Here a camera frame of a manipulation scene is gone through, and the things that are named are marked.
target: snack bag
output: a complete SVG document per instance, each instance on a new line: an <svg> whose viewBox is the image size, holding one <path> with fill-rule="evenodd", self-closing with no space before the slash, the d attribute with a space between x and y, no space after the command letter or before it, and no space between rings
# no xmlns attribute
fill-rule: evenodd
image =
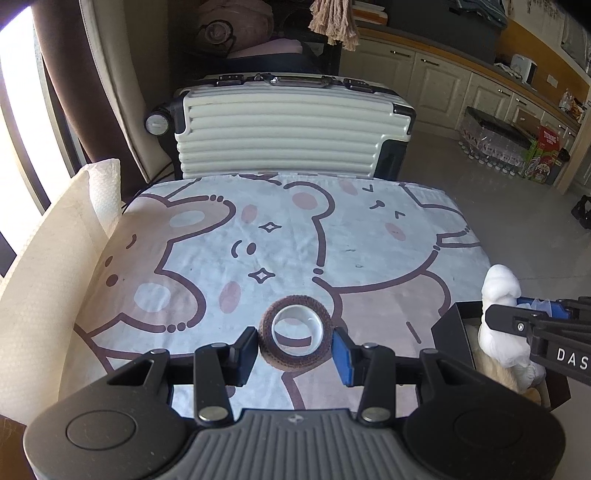
<svg viewBox="0 0 591 480"><path fill-rule="evenodd" d="M537 183L544 183L550 174L550 169L560 150L558 135L546 127L540 127L540 134L536 145L529 151L529 161L526 163L523 176Z"/></svg>

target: white inner ring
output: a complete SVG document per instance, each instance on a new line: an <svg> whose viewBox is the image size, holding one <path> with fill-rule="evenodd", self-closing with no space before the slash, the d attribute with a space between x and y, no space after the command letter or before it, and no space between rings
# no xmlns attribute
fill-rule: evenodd
<svg viewBox="0 0 591 480"><path fill-rule="evenodd" d="M280 321L285 319L299 320L308 327L310 336L312 337L311 344L309 344L308 347L289 347L282 345L277 341L275 327ZM277 315L275 315L273 323L271 324L271 335L275 344L283 352L293 356L304 356L313 353L320 346L322 339L324 338L324 326L322 325L320 317L318 317L316 312L311 308L304 305L289 305L281 309Z"/></svg>

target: stack of books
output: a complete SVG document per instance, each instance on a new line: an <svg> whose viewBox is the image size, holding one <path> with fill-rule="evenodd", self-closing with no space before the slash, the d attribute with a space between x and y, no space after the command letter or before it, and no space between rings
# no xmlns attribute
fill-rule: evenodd
<svg viewBox="0 0 591 480"><path fill-rule="evenodd" d="M384 12L385 7L368 4L366 2L353 2L353 18L360 22L368 22L376 25L386 25L388 14Z"/></svg>

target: white cotton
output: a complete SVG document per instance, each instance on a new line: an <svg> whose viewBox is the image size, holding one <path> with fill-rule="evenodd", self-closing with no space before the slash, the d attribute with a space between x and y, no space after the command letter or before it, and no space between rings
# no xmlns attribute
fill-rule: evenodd
<svg viewBox="0 0 591 480"><path fill-rule="evenodd" d="M545 375L542 366L530 360L530 346L526 338L492 330L485 320L485 313L492 304L516 306L521 297L519 281L504 265L493 265L486 274L482 286L482 324L478 332L480 348L496 359L503 367L511 368L520 391L525 391Z"/></svg>

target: roll of tape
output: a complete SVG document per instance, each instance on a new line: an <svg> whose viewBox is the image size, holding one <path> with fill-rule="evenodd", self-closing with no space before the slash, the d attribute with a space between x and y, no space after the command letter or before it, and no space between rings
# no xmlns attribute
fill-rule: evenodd
<svg viewBox="0 0 591 480"><path fill-rule="evenodd" d="M307 327L309 336L282 335L278 331L282 322ZM261 355L268 364L286 372L312 367L330 350L332 330L330 315L319 301L305 295L285 297L273 303L261 319Z"/></svg>

